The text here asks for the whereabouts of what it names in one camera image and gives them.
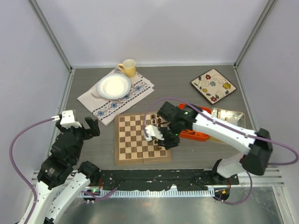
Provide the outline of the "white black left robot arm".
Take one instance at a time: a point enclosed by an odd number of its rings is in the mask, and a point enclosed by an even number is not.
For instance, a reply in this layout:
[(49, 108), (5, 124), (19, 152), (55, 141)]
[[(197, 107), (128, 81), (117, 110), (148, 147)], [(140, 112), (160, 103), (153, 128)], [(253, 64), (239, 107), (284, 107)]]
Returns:
[[(23, 133), (49, 121), (55, 122), (60, 134), (51, 147), (51, 155), (41, 164), (34, 187), (18, 169), (13, 159), (13, 146)], [(10, 144), (10, 161), (17, 174), (33, 192), (26, 212), (19, 221), (21, 224), (54, 224), (86, 186), (95, 186), (99, 182), (100, 169), (95, 164), (85, 161), (81, 163), (78, 172), (66, 189), (59, 196), (56, 195), (67, 177), (73, 172), (73, 167), (77, 165), (84, 141), (100, 135), (98, 121), (90, 117), (85, 118), (89, 125), (88, 129), (77, 122), (74, 116), (71, 116), (67, 124), (62, 121), (63, 116), (59, 114), (32, 124), (18, 133)]]

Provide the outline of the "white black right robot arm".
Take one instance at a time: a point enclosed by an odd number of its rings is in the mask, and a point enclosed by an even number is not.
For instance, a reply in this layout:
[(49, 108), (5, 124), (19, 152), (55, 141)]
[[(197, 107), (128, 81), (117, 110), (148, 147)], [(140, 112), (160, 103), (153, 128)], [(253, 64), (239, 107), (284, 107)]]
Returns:
[(231, 176), (245, 171), (258, 176), (264, 174), (273, 151), (267, 130), (261, 128), (256, 132), (229, 124), (194, 105), (186, 105), (180, 109), (165, 102), (157, 114), (168, 122), (167, 127), (159, 128), (163, 137), (160, 144), (166, 149), (179, 144), (179, 134), (182, 131), (191, 130), (215, 137), (239, 151), (238, 154), (219, 159), (214, 164), (211, 171), (214, 183), (224, 184)]

